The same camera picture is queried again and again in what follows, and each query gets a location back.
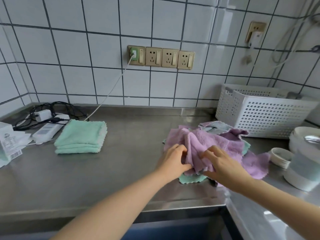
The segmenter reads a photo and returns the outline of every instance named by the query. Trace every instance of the power strip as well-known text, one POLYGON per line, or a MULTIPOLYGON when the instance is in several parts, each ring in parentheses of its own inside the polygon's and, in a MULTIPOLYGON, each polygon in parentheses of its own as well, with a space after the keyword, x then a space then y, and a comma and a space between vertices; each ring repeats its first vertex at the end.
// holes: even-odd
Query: power strip
POLYGON ((67 114, 58 114, 55 118, 65 119, 65 121, 59 121, 59 124, 46 123, 41 129, 32 135, 32 139, 37 145, 41 145, 47 141, 50 141, 53 136, 63 127, 64 124, 70 119, 67 114))

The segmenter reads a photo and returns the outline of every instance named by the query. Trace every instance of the hand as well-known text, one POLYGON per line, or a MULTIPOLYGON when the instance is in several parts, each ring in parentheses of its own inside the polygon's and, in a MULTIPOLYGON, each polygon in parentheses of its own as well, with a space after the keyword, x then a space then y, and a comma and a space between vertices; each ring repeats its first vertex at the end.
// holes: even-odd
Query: hand
POLYGON ((208 158, 215 169, 215 172, 206 171, 203 174, 234 192, 240 193, 253 180, 240 163, 218 146, 208 148, 202 157, 208 158))
POLYGON ((190 164, 181 163, 182 154, 186 152, 187 149, 184 145, 175 144, 159 159, 156 172, 164 177, 166 183, 177 179, 182 173, 192 168, 190 164))

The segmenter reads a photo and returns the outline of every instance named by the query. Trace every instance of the wall-mounted outlet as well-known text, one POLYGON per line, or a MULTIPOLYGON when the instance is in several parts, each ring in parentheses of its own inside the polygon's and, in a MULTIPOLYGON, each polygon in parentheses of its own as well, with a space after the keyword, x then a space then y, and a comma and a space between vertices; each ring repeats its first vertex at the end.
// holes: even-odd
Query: wall-mounted outlet
POLYGON ((247 32, 247 36, 245 38, 245 42, 248 43, 250 41, 252 32, 254 31, 258 31, 258 32, 264 32, 264 30, 266 29, 267 23, 261 23, 261 22, 254 22, 252 21, 250 23, 248 32, 247 32))
POLYGON ((146 47, 146 66, 160 67, 162 48, 146 47))
POLYGON ((143 46, 133 46, 128 45, 128 61, 131 58, 131 55, 133 55, 133 58, 130 61, 130 65, 140 65, 144 66, 146 64, 145 62, 145 51, 146 48, 143 46))
POLYGON ((176 68, 178 65, 178 49, 163 49, 162 67, 176 68))
POLYGON ((195 53, 193 51, 180 51, 178 60, 178 69, 189 69, 193 67, 195 53))

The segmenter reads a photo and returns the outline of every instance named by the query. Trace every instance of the left hand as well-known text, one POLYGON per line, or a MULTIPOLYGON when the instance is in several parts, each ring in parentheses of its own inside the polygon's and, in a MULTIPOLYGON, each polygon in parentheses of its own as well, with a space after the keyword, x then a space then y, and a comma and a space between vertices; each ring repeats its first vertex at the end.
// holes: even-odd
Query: left hand
POLYGON ((162 161, 159 162, 156 172, 164 176, 167 183, 177 179, 182 173, 192 168, 190 164, 181 163, 182 154, 186 152, 187 149, 184 145, 175 144, 164 152, 162 158, 160 158, 162 161))

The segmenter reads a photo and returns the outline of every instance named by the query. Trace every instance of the white plastic basket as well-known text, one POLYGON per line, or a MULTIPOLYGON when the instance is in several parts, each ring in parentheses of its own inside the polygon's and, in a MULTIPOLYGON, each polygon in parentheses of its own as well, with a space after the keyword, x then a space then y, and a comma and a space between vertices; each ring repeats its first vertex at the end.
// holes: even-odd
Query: white plastic basket
POLYGON ((289 91, 277 88, 223 84, 216 118, 249 137, 289 138, 318 105, 312 98, 287 99, 289 91))

